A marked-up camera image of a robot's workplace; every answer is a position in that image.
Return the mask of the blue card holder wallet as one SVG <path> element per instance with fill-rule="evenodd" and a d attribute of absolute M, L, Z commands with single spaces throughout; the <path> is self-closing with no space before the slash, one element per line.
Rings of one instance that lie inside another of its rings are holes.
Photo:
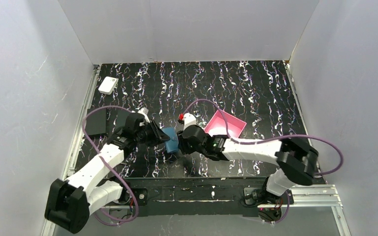
<path fill-rule="evenodd" d="M 162 129 L 170 140 L 165 142 L 165 149 L 167 153 L 177 153 L 179 151 L 179 140 L 176 131 L 173 127 L 164 127 Z"/>

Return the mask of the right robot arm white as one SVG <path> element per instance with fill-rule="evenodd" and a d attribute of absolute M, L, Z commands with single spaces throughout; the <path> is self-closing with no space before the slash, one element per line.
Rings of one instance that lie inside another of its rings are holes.
<path fill-rule="evenodd" d="M 278 170 L 263 186 L 265 195 L 279 197 L 295 185 L 313 184 L 318 151 L 300 138 L 233 141 L 227 135 L 211 136 L 198 125 L 178 131 L 177 138 L 183 154 L 198 152 L 213 161 L 251 160 L 277 165 Z"/>

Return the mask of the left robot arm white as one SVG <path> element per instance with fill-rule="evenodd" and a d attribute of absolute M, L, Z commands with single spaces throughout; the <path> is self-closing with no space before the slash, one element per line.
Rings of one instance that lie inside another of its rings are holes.
<path fill-rule="evenodd" d="M 100 182 L 128 157 L 138 145 L 148 147 L 165 143 L 170 137 L 141 111 L 130 113 L 123 126 L 116 128 L 97 155 L 65 180 L 50 185 L 45 219 L 76 234 L 89 217 L 106 204 L 119 200 L 124 192 L 134 197 L 125 181 Z"/>

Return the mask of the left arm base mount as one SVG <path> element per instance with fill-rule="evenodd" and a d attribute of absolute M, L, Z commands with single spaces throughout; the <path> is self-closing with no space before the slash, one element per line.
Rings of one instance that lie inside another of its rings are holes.
<path fill-rule="evenodd" d="M 123 190 L 121 197 L 118 200 L 114 200 L 108 206 L 109 213 L 123 213 L 121 219 L 129 219 L 135 215 L 135 204 L 139 207 L 145 206 L 148 201 L 148 189 L 146 188 L 134 188 L 132 189 L 136 201 L 132 198 L 131 194 L 127 190 Z"/>

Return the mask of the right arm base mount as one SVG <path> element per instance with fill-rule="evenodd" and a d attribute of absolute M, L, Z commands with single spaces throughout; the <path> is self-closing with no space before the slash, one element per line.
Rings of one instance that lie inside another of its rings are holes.
<path fill-rule="evenodd" d="M 258 210 L 260 222 L 275 225 L 285 219 L 294 204 L 291 190 L 276 196 L 258 188 L 245 188 L 239 200 L 241 206 Z"/>

